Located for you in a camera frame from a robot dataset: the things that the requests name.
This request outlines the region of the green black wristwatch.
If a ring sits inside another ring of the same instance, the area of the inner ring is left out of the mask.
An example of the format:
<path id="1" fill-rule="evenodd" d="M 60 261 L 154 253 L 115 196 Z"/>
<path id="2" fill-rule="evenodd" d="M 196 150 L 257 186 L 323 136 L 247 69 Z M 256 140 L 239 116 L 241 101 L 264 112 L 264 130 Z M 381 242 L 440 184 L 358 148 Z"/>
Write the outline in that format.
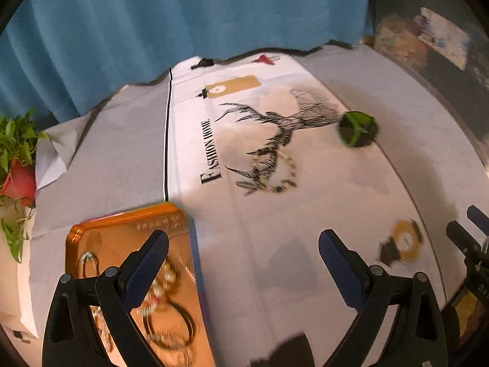
<path id="1" fill-rule="evenodd" d="M 361 111 L 348 111 L 338 124 L 341 141 L 348 147 L 367 147 L 379 133 L 375 118 Z"/>

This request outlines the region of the copper metal tray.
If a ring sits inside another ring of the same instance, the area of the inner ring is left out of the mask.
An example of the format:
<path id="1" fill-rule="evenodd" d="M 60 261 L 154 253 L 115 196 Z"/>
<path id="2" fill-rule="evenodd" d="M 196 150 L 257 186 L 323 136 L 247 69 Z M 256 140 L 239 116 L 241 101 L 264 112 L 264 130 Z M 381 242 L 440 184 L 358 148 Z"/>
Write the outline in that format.
<path id="1" fill-rule="evenodd" d="M 72 226 L 43 364 L 215 365 L 195 246 L 169 202 Z"/>

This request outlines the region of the grey white printed tablecloth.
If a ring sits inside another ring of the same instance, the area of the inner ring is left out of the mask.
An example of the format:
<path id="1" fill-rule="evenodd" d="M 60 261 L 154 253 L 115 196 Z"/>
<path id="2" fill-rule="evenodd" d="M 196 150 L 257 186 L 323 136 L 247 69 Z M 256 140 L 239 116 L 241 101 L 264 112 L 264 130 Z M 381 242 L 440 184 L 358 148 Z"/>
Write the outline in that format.
<path id="1" fill-rule="evenodd" d="M 465 133 L 413 77 L 367 46 L 325 46 L 308 56 L 254 56 L 206 69 L 189 59 L 162 82 L 131 86 L 97 113 L 66 172 L 36 195 L 29 287 L 36 333 L 43 335 L 65 239 L 78 223 L 169 201 L 196 227 L 214 347 L 224 366 L 265 355 L 304 332 L 317 362 L 332 353 L 355 313 L 345 306 L 318 253 L 334 229 L 376 263 L 381 242 L 401 220 L 424 243 L 395 274 L 425 272 L 445 303 L 465 275 L 445 235 L 466 209 L 488 207 L 488 175 Z M 369 147 L 350 148 L 336 125 L 301 128 L 283 155 L 297 180 L 285 192 L 242 187 L 253 152 L 277 133 L 237 110 L 314 118 L 325 104 L 358 110 L 380 126 Z"/>

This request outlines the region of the green potted plant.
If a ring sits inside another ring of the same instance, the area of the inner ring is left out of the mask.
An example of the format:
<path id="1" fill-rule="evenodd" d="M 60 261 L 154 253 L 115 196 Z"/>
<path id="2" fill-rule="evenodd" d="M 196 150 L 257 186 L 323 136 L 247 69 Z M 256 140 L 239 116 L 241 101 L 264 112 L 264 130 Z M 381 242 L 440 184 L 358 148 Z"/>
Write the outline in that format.
<path id="1" fill-rule="evenodd" d="M 19 215 L 1 218 L 1 232 L 16 263 L 22 262 L 23 245 L 29 240 L 27 224 L 36 206 L 36 151 L 46 133 L 36 129 L 33 112 L 1 116 L 1 203 L 12 202 Z"/>

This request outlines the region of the dark storage box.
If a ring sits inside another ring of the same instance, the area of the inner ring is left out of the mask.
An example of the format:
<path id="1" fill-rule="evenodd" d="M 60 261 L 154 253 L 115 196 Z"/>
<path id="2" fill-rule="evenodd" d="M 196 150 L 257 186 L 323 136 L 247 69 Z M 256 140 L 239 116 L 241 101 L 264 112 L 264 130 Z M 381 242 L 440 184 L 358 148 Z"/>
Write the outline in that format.
<path id="1" fill-rule="evenodd" d="M 441 98 L 488 159 L 488 34 L 465 0 L 370 0 L 375 48 Z"/>

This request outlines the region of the blue curtain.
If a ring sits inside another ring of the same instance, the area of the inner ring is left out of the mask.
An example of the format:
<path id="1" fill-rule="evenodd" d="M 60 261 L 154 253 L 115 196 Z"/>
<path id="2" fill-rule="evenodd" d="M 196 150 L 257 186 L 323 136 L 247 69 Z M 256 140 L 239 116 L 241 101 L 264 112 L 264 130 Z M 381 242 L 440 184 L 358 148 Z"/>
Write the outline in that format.
<path id="1" fill-rule="evenodd" d="M 1 112 L 64 122 L 192 56 L 355 45 L 369 0 L 24 0 L 1 36 Z"/>

